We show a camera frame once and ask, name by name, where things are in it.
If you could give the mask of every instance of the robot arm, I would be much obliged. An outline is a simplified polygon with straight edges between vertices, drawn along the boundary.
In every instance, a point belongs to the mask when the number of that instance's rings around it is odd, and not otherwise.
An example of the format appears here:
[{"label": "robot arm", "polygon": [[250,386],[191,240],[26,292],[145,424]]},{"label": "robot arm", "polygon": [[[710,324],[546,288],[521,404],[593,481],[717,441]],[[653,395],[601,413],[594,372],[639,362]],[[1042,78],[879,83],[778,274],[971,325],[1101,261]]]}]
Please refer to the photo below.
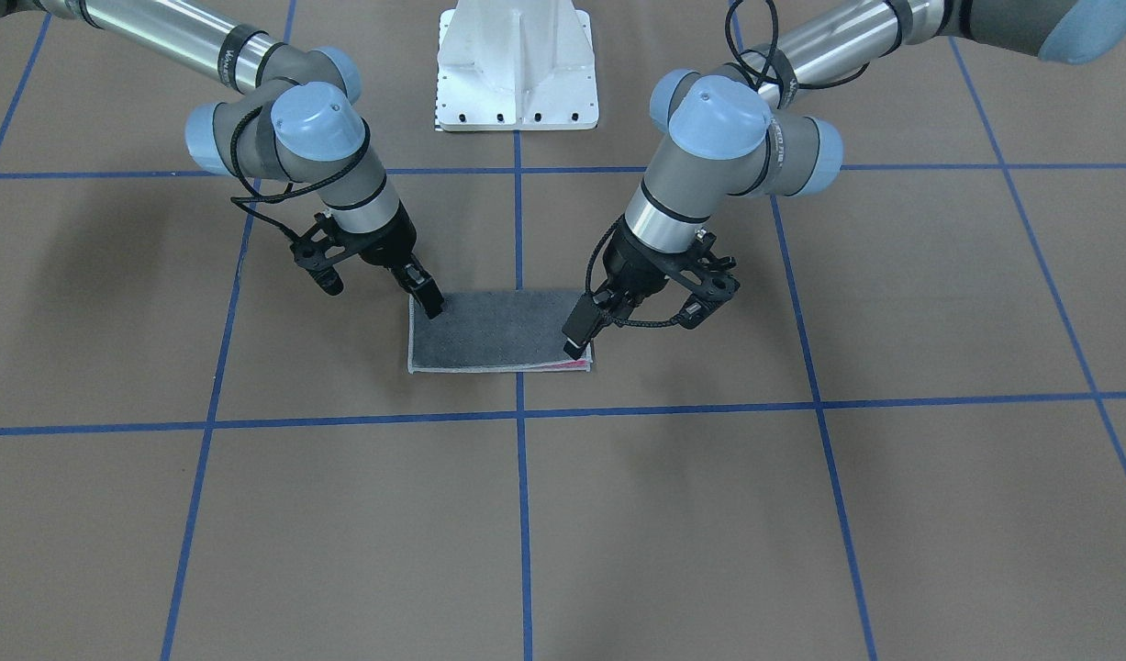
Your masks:
[{"label": "robot arm", "polygon": [[[608,243],[606,279],[592,291],[588,269],[587,293],[563,327],[568,355],[582,355],[613,323],[694,328],[726,304],[739,287],[730,275],[734,260],[713,254],[705,230],[722,200],[822,191],[843,160],[835,128],[785,109],[803,91],[849,81],[841,77],[940,34],[1046,62],[1091,62],[1126,34],[1126,0],[854,0],[776,43],[735,53],[735,62],[708,75],[669,72],[650,104],[667,135],[624,215],[596,247]],[[628,319],[669,280],[689,289],[676,315]]]},{"label": "robot arm", "polygon": [[[343,288],[333,266],[360,256],[391,271],[429,318],[440,313],[436,282],[412,256],[414,226],[375,155],[368,125],[351,107],[361,81],[343,52],[302,52],[188,0],[0,0],[0,17],[28,9],[120,34],[244,93],[189,116],[186,143],[199,167],[239,177],[250,193],[234,199],[243,204],[319,194],[327,209],[303,234],[253,213],[289,238],[295,263],[327,293]],[[260,196],[248,177],[310,186]],[[341,251],[328,256],[336,248]]]}]

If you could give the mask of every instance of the black band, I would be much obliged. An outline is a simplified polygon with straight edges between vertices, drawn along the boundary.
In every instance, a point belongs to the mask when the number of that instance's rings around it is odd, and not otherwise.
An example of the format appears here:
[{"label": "black band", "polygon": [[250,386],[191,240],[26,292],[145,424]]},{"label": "black band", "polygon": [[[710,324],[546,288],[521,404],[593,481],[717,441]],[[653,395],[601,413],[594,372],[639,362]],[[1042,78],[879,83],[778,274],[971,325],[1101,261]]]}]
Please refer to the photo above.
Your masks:
[{"label": "black band", "polygon": [[882,57],[900,48],[901,43],[914,32],[914,9],[910,7],[910,0],[885,0],[885,5],[893,9],[893,16],[897,18],[897,38],[893,48],[885,51]]},{"label": "black band", "polygon": [[689,225],[700,225],[703,222],[709,221],[709,216],[692,217],[676,213],[673,209],[668,208],[668,206],[664,206],[659,199],[656,199],[656,197],[652,196],[652,193],[647,190],[647,185],[643,182],[643,179],[640,180],[640,191],[643,193],[643,199],[647,200],[647,204],[655,206],[662,214],[668,215],[668,217],[671,217],[673,221],[688,222]]},{"label": "black band", "polygon": [[349,206],[339,206],[339,205],[329,205],[329,204],[327,206],[330,206],[330,208],[336,209],[336,212],[349,212],[349,211],[363,208],[363,206],[369,205],[372,202],[374,202],[376,197],[382,196],[383,189],[386,188],[386,187],[387,187],[387,175],[386,175],[386,172],[383,172],[383,181],[379,182],[379,187],[375,188],[375,193],[370,193],[369,196],[367,196],[365,200],[363,200],[363,202],[355,202],[354,205],[349,205]]},{"label": "black band", "polygon": [[[759,54],[765,60],[770,51],[771,47],[765,46],[748,48],[747,53]],[[776,48],[776,53],[771,56],[771,71],[776,72],[776,83],[779,84],[779,107],[777,109],[781,110],[795,101],[795,93],[798,93],[798,77],[795,75],[795,68],[790,60],[786,59],[786,53],[781,48]]]},{"label": "black band", "polygon": [[962,33],[963,37],[973,42],[975,39],[975,35],[969,33],[971,5],[974,5],[973,0],[962,0],[962,5],[958,6],[958,33]]},{"label": "black band", "polygon": [[87,24],[97,27],[97,29],[101,29],[101,26],[97,25],[93,21],[93,18],[89,16],[89,9],[86,8],[86,0],[77,0],[77,10],[81,12],[81,18],[84,18]]},{"label": "black band", "polygon": [[216,72],[218,72],[220,82],[224,87],[240,91],[240,88],[235,87],[235,60],[240,59],[245,43],[258,34],[266,34],[266,30],[257,29],[257,26],[249,24],[241,24],[232,28],[231,33],[227,33],[227,37],[224,37],[224,42],[220,46],[220,55],[216,56]]},{"label": "black band", "polygon": [[751,184],[750,188],[747,188],[742,193],[731,193],[730,196],[750,196],[759,186],[766,184],[767,177],[771,175],[771,160],[776,164],[776,170],[772,175],[776,177],[779,176],[781,163],[786,161],[786,146],[784,145],[784,131],[777,118],[771,117],[771,125],[767,128],[767,139],[763,142],[767,143],[767,160],[762,162],[762,171],[759,172],[759,176],[754,177],[754,184]]},{"label": "black band", "polygon": [[269,57],[272,56],[274,51],[276,51],[277,48],[280,48],[284,45],[285,45],[285,42],[274,43],[274,45],[269,46],[269,50],[266,51],[265,57],[260,59],[260,64],[257,64],[257,79],[256,79],[256,86],[257,87],[260,87],[260,80],[261,80],[261,78],[265,78],[265,74],[266,74],[266,64],[269,63]]}]

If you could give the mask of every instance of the gray joint housing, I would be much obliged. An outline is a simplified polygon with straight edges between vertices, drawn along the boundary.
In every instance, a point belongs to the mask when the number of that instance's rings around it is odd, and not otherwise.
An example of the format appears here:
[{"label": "gray joint housing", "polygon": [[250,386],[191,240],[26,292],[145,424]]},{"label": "gray joint housing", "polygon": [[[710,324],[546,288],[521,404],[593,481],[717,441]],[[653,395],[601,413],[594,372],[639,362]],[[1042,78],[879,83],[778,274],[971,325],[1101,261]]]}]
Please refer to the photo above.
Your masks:
[{"label": "gray joint housing", "polygon": [[[355,64],[340,51],[302,52],[270,37],[265,30],[188,0],[0,1],[0,17],[26,9],[38,9],[117,33],[173,62],[203,72],[224,87],[245,93],[239,101],[202,108],[188,122],[189,151],[209,171],[235,172],[231,159],[235,126],[260,108],[260,115],[236,137],[235,154],[242,175],[314,184],[337,175],[361,155],[351,171],[320,189],[320,197],[330,206],[340,226],[356,233],[377,230],[399,212],[400,198],[387,184],[383,164],[369,143],[363,145],[368,140],[368,131],[358,126],[361,117],[350,108],[361,93],[361,81]],[[314,154],[291,150],[276,134],[271,120],[274,105],[291,89],[314,82],[327,82],[340,89],[341,99],[336,105],[345,106],[341,108],[345,120],[354,123],[349,135],[358,139],[355,133],[361,134],[359,142],[346,148],[349,155],[307,158]],[[310,142],[323,139],[319,136]],[[331,137],[332,142],[339,140],[348,140],[348,132]]]},{"label": "gray joint housing", "polygon": [[[274,57],[277,56],[277,53],[287,53],[288,51],[294,50],[283,47],[274,51]],[[340,78],[337,78],[337,72],[336,77],[315,75],[315,72],[322,70],[313,68],[306,70],[303,60],[293,56],[291,60],[286,60],[285,68],[269,66],[266,68],[266,71],[265,81],[243,99],[215,106],[213,117],[211,117],[211,137],[218,148],[223,167],[235,175],[234,163],[231,160],[232,137],[243,118],[260,108],[260,114],[241,131],[235,140],[235,154],[244,177],[315,184],[354,164],[339,180],[319,190],[320,199],[330,206],[330,214],[346,231],[366,233],[386,225],[399,212],[400,197],[387,179],[383,162],[369,144],[369,131],[366,129],[365,122],[361,120],[358,113],[350,108],[351,101],[345,96],[345,89],[339,87],[339,92],[333,92],[331,89],[319,89],[319,92],[327,93],[332,99],[332,101],[328,101],[328,114],[339,116],[336,117],[336,120],[341,120],[341,126],[334,126],[336,131],[332,134],[303,137],[303,142],[319,142],[319,151],[323,151],[331,143],[341,142],[345,145],[342,152],[350,152],[349,155],[345,153],[314,154],[312,150],[297,148],[295,142],[291,142],[294,148],[287,146],[286,143],[289,140],[283,132],[287,133],[289,127],[284,127],[283,124],[285,122],[295,124],[295,122],[291,118],[283,118],[280,114],[275,113],[275,107],[283,99],[291,101],[286,93],[291,93],[293,97],[312,97],[310,93],[311,88],[314,87],[312,83],[330,82],[333,84],[331,78],[341,82]],[[270,75],[277,74],[277,72],[287,72],[289,75]],[[346,125],[348,122],[360,124],[360,134],[355,134],[352,128],[356,127]]]},{"label": "gray joint housing", "polygon": [[1078,0],[949,0],[941,33],[1037,55],[1061,18]]},{"label": "gray joint housing", "polygon": [[[698,104],[722,105],[701,113]],[[727,196],[795,196],[816,179],[820,124],[769,109],[731,68],[708,77],[672,72],[658,84],[652,111],[667,135],[624,215],[655,251],[688,250]]]}]

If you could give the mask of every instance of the brown floor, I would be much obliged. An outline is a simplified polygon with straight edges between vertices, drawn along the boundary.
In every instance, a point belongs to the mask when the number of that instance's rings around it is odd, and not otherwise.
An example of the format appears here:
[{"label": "brown floor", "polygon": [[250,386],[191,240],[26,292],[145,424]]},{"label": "brown floor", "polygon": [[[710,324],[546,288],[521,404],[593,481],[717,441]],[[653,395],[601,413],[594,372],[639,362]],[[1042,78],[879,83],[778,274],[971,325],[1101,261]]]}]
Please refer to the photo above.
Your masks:
[{"label": "brown floor", "polygon": [[[578,287],[653,84],[727,56],[723,1],[580,2],[597,129],[444,134],[450,2],[214,6],[359,63],[450,291]],[[0,661],[1126,660],[1126,41],[941,37],[806,97],[847,171],[727,202],[735,301],[591,374],[409,375],[385,273],[323,296],[186,154],[225,99],[0,21]]]}]

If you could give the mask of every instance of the silver arm tube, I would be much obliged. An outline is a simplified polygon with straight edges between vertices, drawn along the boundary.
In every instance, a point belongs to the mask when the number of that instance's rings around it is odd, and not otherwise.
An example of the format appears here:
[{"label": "silver arm tube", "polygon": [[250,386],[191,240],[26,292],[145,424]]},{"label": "silver arm tube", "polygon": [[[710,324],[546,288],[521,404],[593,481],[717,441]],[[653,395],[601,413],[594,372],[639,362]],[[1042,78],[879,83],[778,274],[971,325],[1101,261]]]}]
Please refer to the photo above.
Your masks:
[{"label": "silver arm tube", "polygon": [[239,92],[257,87],[257,72],[277,38],[188,0],[34,0],[55,17],[117,33]]},{"label": "silver arm tube", "polygon": [[[945,14],[945,0],[908,0],[912,11],[912,29],[902,43],[922,43],[933,37]],[[897,17],[885,0],[855,0],[779,36],[779,50],[795,71],[799,83],[823,83],[835,80],[881,57],[897,41]],[[765,52],[767,46],[752,50]],[[762,70],[765,57],[747,53],[744,62]],[[767,83],[759,88],[762,100],[779,107],[779,87]]]}]

